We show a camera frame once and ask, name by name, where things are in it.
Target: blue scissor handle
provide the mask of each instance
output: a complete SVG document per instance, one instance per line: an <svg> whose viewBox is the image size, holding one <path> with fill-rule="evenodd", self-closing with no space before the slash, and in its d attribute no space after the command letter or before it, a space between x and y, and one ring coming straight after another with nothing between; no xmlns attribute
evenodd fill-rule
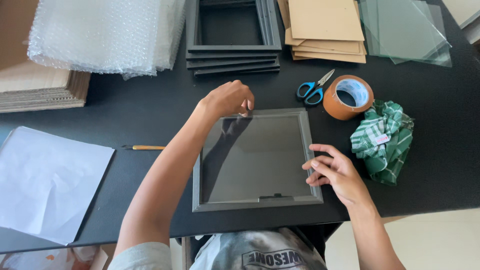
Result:
<svg viewBox="0 0 480 270"><path fill-rule="evenodd" d="M300 95L300 88L302 88L302 86L309 86L310 88L307 90L307 92L305 93L305 95ZM308 93L310 93L310 91L315 87L315 83L304 83L302 85L300 85L299 89L297 90L297 97L299 98L305 98Z"/></svg>
<svg viewBox="0 0 480 270"><path fill-rule="evenodd" d="M320 99L315 103L310 103L308 100L311 99L317 93L320 94ZM319 89L315 90L311 95L309 95L305 99L305 104L307 104L307 105L317 105L318 103L320 103L320 101L322 101L323 98L324 98L323 88L319 88Z"/></svg>

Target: black table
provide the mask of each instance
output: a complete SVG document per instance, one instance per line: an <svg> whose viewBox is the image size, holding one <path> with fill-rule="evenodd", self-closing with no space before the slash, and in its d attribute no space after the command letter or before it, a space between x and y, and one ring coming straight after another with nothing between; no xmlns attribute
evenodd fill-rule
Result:
<svg viewBox="0 0 480 270"><path fill-rule="evenodd" d="M185 36L173 71L124 81L118 74L93 74L84 108L0 114L0 141L24 125L65 138L118 149L71 246L114 243L123 215L158 151L120 149L125 144L166 145L197 102L210 90L239 78L255 94L256 109L297 108L294 92L335 68L363 78L375 98L393 100L415 118L413 142L398 186L366 181L382 216L480 207L480 64L452 16L439 0L446 35L453 45L452 68L367 56L367 64L326 60L292 61L288 47L280 55L279 74L195 79L185 68ZM349 137L363 116L336 120L323 106L308 109L314 143L331 144L353 159ZM329 186L322 205L192 213L190 179L173 217L170 236L261 229L348 220L345 207ZM0 228L0 253L62 247Z"/></svg>

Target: white paper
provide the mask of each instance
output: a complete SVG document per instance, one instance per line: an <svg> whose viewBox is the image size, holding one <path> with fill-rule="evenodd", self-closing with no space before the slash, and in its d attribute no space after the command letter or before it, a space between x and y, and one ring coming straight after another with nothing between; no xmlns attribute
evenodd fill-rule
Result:
<svg viewBox="0 0 480 270"><path fill-rule="evenodd" d="M114 151L14 129L0 148L0 226L73 242Z"/></svg>

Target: white floor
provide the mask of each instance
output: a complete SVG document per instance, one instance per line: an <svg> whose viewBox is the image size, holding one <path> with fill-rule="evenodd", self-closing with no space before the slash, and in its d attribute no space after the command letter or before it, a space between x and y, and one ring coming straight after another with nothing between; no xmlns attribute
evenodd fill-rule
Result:
<svg viewBox="0 0 480 270"><path fill-rule="evenodd" d="M480 209L422 214L385 225L393 247L408 270L479 270ZM181 270L181 247L170 240L173 270ZM329 270L358 270L350 222L326 243Z"/></svg>

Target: packing tape roll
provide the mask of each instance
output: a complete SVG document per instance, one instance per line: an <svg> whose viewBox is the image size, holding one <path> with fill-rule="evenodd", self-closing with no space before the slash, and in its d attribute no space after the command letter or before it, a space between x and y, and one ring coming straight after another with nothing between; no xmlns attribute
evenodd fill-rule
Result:
<svg viewBox="0 0 480 270"><path fill-rule="evenodd" d="M338 97L337 91L349 93L355 100L355 107L342 102ZM353 118L355 115L366 111L372 103L373 92L370 85L352 75L343 75L335 79L324 94L325 110L339 120Z"/></svg>

